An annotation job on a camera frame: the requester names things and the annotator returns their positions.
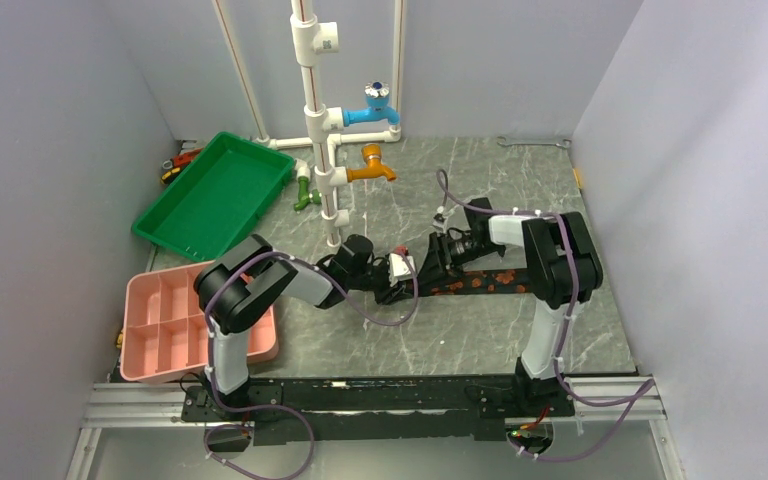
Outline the green plastic tray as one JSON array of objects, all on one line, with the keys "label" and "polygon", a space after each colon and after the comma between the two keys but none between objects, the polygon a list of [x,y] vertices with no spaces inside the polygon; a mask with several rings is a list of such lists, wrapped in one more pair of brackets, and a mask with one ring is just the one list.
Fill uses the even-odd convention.
[{"label": "green plastic tray", "polygon": [[220,132],[131,231],[195,262],[215,259],[253,232],[293,179],[294,167],[287,154]]}]

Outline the pink compartment organizer box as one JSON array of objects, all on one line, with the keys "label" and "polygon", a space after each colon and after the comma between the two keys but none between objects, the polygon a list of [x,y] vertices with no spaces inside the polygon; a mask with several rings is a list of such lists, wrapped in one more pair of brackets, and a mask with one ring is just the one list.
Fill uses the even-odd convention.
[{"label": "pink compartment organizer box", "polygon": [[127,284],[120,374],[161,384],[197,374],[212,361],[209,328],[193,284],[207,262],[150,271]]}]

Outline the dark floral necktie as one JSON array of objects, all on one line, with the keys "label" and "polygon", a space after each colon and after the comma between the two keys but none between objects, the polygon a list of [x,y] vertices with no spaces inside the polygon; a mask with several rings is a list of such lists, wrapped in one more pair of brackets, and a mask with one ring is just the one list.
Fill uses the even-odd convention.
[{"label": "dark floral necktie", "polygon": [[531,292],[531,281],[524,268],[426,271],[418,275],[418,281],[420,297]]}]

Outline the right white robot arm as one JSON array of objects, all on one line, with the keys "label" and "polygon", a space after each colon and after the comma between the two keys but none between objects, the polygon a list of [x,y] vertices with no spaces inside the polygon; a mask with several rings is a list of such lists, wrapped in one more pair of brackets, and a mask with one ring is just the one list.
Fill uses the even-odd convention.
[{"label": "right white robot arm", "polygon": [[[469,201],[467,230],[448,228],[429,237],[420,267],[423,296],[531,294],[531,333],[518,356],[511,388],[517,411],[534,415],[562,388],[556,378],[571,322],[602,286],[604,273],[582,213],[559,216],[497,213],[490,201]],[[465,265],[507,248],[523,250],[522,267],[467,271]]]}]

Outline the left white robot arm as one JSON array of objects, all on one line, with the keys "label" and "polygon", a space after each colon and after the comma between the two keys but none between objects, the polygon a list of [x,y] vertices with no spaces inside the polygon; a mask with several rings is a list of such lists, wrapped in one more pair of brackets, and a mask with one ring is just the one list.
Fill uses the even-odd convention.
[{"label": "left white robot arm", "polygon": [[390,259],[376,257],[364,236],[350,236],[335,253],[315,263],[275,250],[258,234],[248,236],[204,268],[193,283],[208,328],[208,407],[224,420],[245,411],[252,330],[280,297],[325,310],[346,300],[352,290],[385,298],[391,289],[410,286],[409,279],[392,276]]}]

